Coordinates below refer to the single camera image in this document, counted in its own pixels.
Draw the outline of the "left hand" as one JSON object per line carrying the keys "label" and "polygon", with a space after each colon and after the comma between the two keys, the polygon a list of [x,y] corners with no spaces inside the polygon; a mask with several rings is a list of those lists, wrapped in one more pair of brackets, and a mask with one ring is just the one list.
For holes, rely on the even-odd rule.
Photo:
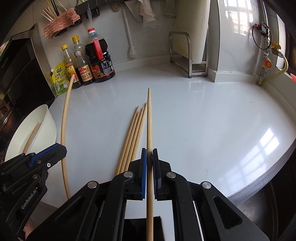
{"label": "left hand", "polygon": [[21,237],[18,238],[20,241],[27,240],[28,236],[32,231],[34,231],[35,226],[33,223],[33,220],[30,218],[28,222],[26,223],[25,227],[23,228],[23,233],[21,234]]}

